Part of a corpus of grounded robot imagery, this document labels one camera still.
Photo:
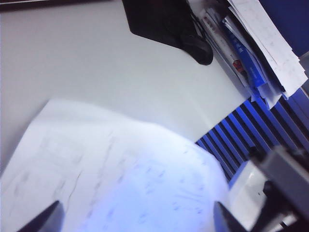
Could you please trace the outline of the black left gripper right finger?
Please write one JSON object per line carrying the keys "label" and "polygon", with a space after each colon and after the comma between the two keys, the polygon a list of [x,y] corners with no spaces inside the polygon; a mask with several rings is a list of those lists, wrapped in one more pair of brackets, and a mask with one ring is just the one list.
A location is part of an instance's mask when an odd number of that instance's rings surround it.
{"label": "black left gripper right finger", "polygon": [[221,202],[214,203],[213,217],[216,232],[247,232]]}

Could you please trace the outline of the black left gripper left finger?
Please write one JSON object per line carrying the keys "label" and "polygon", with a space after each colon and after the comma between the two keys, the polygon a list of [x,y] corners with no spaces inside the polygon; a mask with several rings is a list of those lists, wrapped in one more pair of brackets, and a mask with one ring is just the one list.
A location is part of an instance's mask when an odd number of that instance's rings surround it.
{"label": "black left gripper left finger", "polygon": [[24,225],[19,232],[60,232],[64,218],[63,204],[55,201]]}

